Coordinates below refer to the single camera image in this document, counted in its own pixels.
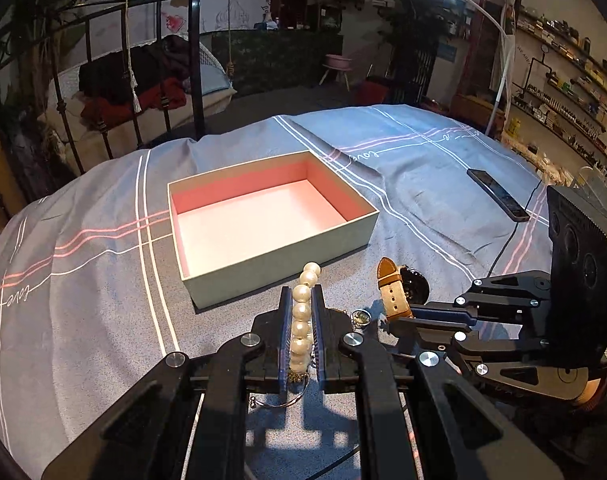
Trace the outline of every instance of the pillow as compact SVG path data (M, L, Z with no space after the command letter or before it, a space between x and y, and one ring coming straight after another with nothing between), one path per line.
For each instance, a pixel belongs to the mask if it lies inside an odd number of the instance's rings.
M228 76L214 65L201 65L201 93L202 95L212 94L219 90L232 88Z

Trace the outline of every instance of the bed sheet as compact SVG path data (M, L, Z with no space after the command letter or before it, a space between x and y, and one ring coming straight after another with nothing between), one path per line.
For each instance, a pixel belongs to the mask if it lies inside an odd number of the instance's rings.
M469 126L405 105L277 116L104 162L0 233L0 437L29 476L39 478L166 352L216 351L295 283L195 314L174 254L167 182L302 149L381 210L367 248L323 267L330 307L377 317L383 256L419 269L436 301L487 274L514 223L468 168L488 171L524 206L535 190L532 219L519 224L495 273L550 270L545 185L527 163ZM320 396L314 380L287 410L251 410L247 429L246 460L260 480L306 478L359 439L353 396ZM356 454L324 479L358 477Z

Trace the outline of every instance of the gift box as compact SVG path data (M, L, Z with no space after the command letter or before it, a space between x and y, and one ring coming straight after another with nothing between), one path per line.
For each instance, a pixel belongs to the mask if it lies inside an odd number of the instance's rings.
M379 211L311 152L168 184L181 280L196 308L366 246Z

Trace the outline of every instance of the smartphone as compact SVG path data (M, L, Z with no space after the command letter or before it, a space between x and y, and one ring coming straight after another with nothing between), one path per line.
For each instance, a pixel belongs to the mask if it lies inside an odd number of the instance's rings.
M499 183L492 178L484 170L468 170L468 175L474 180L481 188L488 193L492 199L499 204L504 212L515 222L528 222L530 215L512 198L512 195L508 193Z

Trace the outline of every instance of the pearl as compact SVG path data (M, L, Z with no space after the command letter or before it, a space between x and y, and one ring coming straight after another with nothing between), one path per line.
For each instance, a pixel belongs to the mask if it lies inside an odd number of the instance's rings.
M310 325L305 321L295 321L292 328L293 336L306 337L310 333Z
M290 354L290 366L308 364L310 362L310 356L308 354Z
M297 373L297 374L302 374L304 373L306 370L308 370L308 365L310 364L310 356L307 356L303 361L301 362L291 362L290 363L290 369Z
M310 270L317 275L317 278L321 275L321 267L318 266L315 262L310 262L309 264L305 264L303 266L303 271Z
M290 341L290 353L291 354L309 354L310 353L310 341L308 338L293 337Z
M307 303L310 301L310 287L307 285L297 285L293 288L293 300L296 303Z
M319 278L314 272L312 272L312 270L305 270L301 273L301 275L299 275L299 283L309 286L310 288L315 286L318 281Z
M311 316L310 303L295 303L295 306L293 306L293 317L295 320L308 322Z

